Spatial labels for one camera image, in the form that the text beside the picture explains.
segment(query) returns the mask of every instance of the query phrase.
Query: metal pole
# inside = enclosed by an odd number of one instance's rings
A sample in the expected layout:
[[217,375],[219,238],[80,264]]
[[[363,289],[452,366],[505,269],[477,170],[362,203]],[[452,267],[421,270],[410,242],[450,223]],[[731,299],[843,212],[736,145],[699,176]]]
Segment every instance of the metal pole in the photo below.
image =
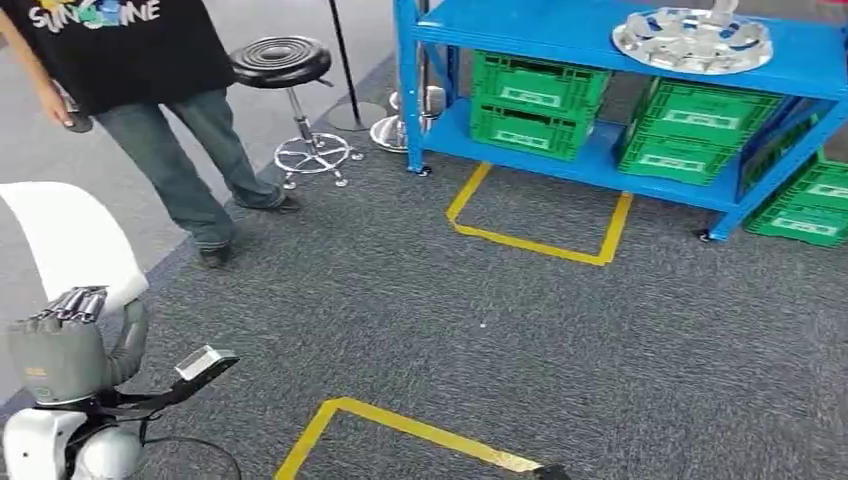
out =
[[357,101],[356,87],[353,84],[353,75],[350,73],[350,60],[347,56],[347,46],[345,45],[344,34],[342,33],[342,24],[339,19],[339,9],[336,5],[336,0],[329,0],[329,2],[330,14],[333,17],[333,27],[336,31],[336,41],[339,45],[339,51],[341,54],[345,82],[347,83],[347,94],[350,99],[350,108],[347,108],[346,104],[336,106],[327,114],[327,121],[330,125],[338,128],[339,130],[347,130],[351,132],[368,130],[370,128],[369,125],[386,115],[386,111],[379,105]]
[[[430,11],[430,0],[418,0],[419,12],[423,15]],[[397,32],[395,32],[395,44],[397,45]],[[430,79],[430,62],[427,59],[427,54],[423,46],[418,47],[418,62],[419,62],[419,105],[421,106],[421,127],[425,130],[429,128],[430,119],[438,117],[445,105],[445,91],[441,87],[436,87],[429,84]],[[398,87],[400,80],[395,77],[395,91],[389,97],[389,105],[400,113],[401,101]],[[387,116],[380,119],[371,126],[371,140],[383,150],[394,153],[406,153],[406,129],[408,126],[404,123],[400,114]]]

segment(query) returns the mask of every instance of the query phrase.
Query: black t-shirt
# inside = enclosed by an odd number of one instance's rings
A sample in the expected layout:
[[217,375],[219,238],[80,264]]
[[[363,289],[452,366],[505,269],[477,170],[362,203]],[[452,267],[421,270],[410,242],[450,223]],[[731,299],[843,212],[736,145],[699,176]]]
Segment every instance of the black t-shirt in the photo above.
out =
[[89,114],[226,88],[234,74],[202,0],[0,0]]

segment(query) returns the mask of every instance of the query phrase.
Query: bar stool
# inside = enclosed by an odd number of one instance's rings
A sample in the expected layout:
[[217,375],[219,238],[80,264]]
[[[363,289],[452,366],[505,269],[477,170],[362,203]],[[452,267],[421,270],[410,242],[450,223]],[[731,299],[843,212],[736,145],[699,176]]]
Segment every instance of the bar stool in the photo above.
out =
[[330,70],[330,51],[320,42],[306,37],[269,37],[257,40],[230,54],[236,81],[260,89],[285,89],[294,111],[294,121],[300,137],[283,142],[274,152],[274,163],[286,172],[283,188],[297,186],[292,177],[296,173],[313,174],[331,172],[336,186],[347,186],[339,166],[363,155],[347,141],[329,133],[315,133],[304,115],[294,87],[312,81],[332,86],[321,77]]

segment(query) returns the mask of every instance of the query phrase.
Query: robot finger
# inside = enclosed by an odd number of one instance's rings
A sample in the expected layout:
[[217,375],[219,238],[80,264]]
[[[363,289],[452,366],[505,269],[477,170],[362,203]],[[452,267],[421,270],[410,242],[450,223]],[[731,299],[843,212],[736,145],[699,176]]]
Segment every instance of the robot finger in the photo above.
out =
[[85,298],[86,291],[86,288],[77,287],[68,294],[67,299],[55,309],[59,320],[68,320],[79,311],[80,302]]

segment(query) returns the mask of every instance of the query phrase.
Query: person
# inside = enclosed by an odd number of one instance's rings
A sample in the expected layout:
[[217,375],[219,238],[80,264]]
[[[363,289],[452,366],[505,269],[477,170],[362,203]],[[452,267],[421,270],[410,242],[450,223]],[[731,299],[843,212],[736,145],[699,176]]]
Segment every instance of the person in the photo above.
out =
[[226,89],[235,75],[202,0],[0,0],[0,33],[45,113],[73,126],[64,90],[81,115],[102,125],[190,233],[207,267],[230,258],[235,227],[162,106],[197,138],[237,205],[300,209],[278,185],[257,178],[233,130]]

